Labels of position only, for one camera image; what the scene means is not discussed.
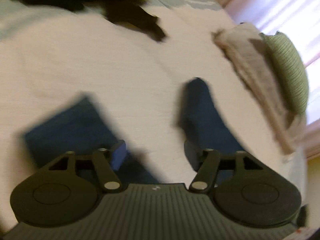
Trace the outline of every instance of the bed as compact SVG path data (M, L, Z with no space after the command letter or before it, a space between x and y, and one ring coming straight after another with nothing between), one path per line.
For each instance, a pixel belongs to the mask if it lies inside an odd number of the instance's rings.
M160 18L163 43L85 13L26 7L0 0L0 221L16 224L12 189L35 171L17 134L72 102L93 94L131 149L162 181L195 176L175 126L182 85L193 77L210 86L225 124L244 148L293 182L305 195L303 147L284 155L264 115L232 63L212 42L212 32L235 26L213 0L149 0Z

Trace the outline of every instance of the gray ribbed panel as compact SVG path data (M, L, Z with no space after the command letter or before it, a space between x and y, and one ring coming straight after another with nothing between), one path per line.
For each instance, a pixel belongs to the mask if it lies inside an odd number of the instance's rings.
M183 184L131 184L105 195L90 215L59 228L20 223L5 240L281 240L291 224L270 229L241 226L220 214L209 197Z

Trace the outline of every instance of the black round pad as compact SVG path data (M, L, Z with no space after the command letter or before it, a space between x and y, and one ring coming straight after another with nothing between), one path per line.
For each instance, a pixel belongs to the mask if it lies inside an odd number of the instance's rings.
M214 202L236 222L267 228L288 223L299 210L298 189L280 175L233 177L215 189Z
M65 171L48 171L19 184L10 204L19 221L54 227L87 215L97 198L97 190L90 182Z

